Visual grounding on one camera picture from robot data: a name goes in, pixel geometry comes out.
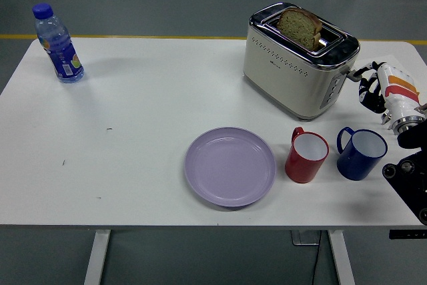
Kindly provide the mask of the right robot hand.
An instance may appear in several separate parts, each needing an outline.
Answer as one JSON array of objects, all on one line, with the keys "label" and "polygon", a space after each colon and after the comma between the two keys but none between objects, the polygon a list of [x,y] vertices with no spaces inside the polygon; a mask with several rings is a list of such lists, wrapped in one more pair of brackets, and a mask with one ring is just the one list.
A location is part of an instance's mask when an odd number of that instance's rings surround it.
[{"label": "right robot hand", "polygon": [[351,71],[348,78],[359,83],[359,102],[377,114],[384,114],[382,123],[421,123],[419,93],[414,80],[386,62],[375,61]]}]

